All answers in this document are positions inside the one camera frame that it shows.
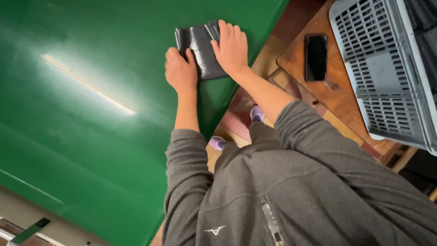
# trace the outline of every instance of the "green table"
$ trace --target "green table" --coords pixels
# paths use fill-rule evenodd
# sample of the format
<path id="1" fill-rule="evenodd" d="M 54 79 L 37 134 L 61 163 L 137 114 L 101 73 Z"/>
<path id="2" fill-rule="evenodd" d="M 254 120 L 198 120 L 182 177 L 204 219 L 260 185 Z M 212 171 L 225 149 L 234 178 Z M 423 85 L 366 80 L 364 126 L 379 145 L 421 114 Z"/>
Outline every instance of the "green table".
<path id="1" fill-rule="evenodd" d="M 253 62 L 286 3 L 0 1 L 0 185 L 114 245 L 148 244 L 164 218 L 174 29 L 239 24 Z M 200 83 L 207 139 L 237 88 Z"/>

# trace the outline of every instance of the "foot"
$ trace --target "foot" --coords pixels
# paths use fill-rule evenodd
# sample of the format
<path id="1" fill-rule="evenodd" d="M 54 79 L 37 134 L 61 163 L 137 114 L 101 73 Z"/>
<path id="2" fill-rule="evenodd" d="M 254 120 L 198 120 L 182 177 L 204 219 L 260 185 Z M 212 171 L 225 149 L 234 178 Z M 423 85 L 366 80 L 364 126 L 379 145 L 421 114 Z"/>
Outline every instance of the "foot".
<path id="1" fill-rule="evenodd" d="M 250 118 L 252 119 L 252 122 L 263 122 L 264 117 L 265 115 L 261 108 L 258 105 L 254 105 L 250 111 Z"/>
<path id="2" fill-rule="evenodd" d="M 222 137 L 212 136 L 209 144 L 216 150 L 222 151 L 225 148 L 225 144 L 227 143 Z"/>

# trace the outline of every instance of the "phone screen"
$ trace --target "phone screen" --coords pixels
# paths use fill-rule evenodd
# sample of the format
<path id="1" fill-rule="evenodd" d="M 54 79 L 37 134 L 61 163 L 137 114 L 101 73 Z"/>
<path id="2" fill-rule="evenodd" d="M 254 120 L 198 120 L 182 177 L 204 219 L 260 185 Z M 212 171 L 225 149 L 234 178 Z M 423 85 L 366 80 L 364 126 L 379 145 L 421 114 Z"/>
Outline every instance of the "phone screen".
<path id="1" fill-rule="evenodd" d="M 326 35 L 305 37 L 305 80 L 326 79 Z"/>

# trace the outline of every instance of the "gray plastic crate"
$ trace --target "gray plastic crate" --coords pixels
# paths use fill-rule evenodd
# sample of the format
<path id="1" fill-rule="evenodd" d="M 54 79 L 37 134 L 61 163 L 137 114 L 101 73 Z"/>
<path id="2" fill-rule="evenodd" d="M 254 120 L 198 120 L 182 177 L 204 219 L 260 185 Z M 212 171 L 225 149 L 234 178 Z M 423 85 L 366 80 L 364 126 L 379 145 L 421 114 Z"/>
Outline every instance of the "gray plastic crate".
<path id="1" fill-rule="evenodd" d="M 403 0 L 339 0 L 329 19 L 370 136 L 437 155 L 437 97 Z"/>

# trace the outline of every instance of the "logo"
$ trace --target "logo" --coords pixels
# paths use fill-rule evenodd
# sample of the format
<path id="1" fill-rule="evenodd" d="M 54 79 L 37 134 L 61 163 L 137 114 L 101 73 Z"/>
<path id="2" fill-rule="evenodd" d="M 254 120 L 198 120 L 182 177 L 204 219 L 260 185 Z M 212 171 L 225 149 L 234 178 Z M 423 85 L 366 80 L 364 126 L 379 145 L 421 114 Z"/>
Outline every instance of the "logo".
<path id="1" fill-rule="evenodd" d="M 206 232 L 212 232 L 214 235 L 218 235 L 218 233 L 219 233 L 219 231 L 220 231 L 220 229 L 222 229 L 223 227 L 226 227 L 225 225 L 224 226 L 219 226 L 217 229 L 210 229 L 210 230 L 205 230 Z"/>

